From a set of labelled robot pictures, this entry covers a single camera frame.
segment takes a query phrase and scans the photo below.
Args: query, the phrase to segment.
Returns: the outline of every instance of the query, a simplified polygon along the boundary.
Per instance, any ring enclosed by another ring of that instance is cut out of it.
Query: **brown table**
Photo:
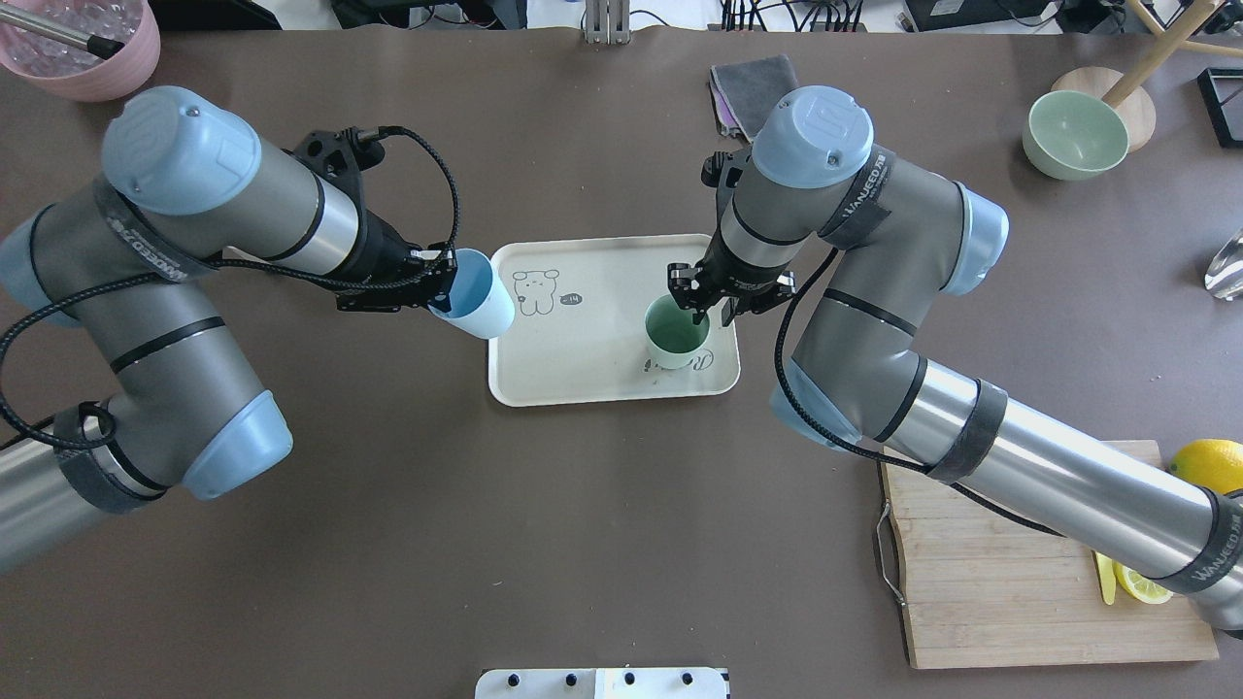
[[[878,139],[999,201],[1009,248],[945,299],[917,347],[1103,439],[1166,454],[1239,439],[1243,308],[1201,285],[1243,225],[1175,56],[1152,142],[1064,184],[1019,150],[1028,106],[1144,37],[718,35],[573,30],[177,35],[155,82],[199,91],[286,147],[401,123],[452,167],[462,244],[711,230],[701,160],[712,63],[786,52],[870,109]],[[81,187],[121,104],[0,76],[0,230]],[[447,231],[434,165],[395,146],[369,204],[411,240]],[[807,272],[823,246],[796,269]],[[511,409],[486,347],[421,311],[343,315],[310,285],[206,282],[293,430],[293,454],[215,502],[183,490],[0,578],[2,697],[470,697],[482,669],[709,664],[736,697],[1231,697],[1243,644],[1202,664],[917,672],[876,572],[871,464],[771,417],[777,313],[738,326],[715,398]],[[5,323],[20,315],[7,299]],[[5,388],[29,418],[116,388],[81,331],[36,328]]]

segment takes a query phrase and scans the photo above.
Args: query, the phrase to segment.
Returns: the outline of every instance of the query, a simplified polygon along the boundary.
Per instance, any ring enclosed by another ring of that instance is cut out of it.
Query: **wooden base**
[[[1075,68],[1058,78],[1053,83],[1053,90],[1074,90],[1086,92],[1093,97],[1104,97],[1109,88],[1117,85],[1122,73],[1096,66]],[[1117,116],[1122,117],[1126,124],[1126,133],[1131,139],[1127,153],[1135,153],[1152,138],[1152,132],[1157,128],[1157,109],[1152,104],[1152,97],[1142,88],[1135,88],[1130,97],[1117,106]]]

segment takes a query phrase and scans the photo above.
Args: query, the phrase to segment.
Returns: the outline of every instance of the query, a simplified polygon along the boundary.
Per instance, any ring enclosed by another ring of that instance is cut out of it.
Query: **folded towel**
[[[723,136],[738,132],[750,142],[782,97],[798,87],[789,56],[712,66],[710,88]]]

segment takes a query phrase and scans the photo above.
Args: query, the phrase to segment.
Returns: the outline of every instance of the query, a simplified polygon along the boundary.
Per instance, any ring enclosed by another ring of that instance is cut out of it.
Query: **mint green cup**
[[[1122,117],[1086,92],[1049,92],[1032,104],[1023,128],[1027,159],[1054,179],[1096,177],[1121,163],[1127,148]]]
[[[643,325],[648,333],[648,354],[663,369],[680,369],[691,363],[707,342],[709,320],[695,325],[695,312],[679,308],[669,295],[648,306]]]

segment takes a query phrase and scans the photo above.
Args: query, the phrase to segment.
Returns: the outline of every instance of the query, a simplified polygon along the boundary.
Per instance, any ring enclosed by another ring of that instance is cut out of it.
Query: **black knob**
[[[704,169],[700,170],[700,182],[712,188],[721,184],[721,173],[725,172],[725,162],[728,157],[728,153],[717,150],[712,153],[711,158],[706,158],[704,160]]]

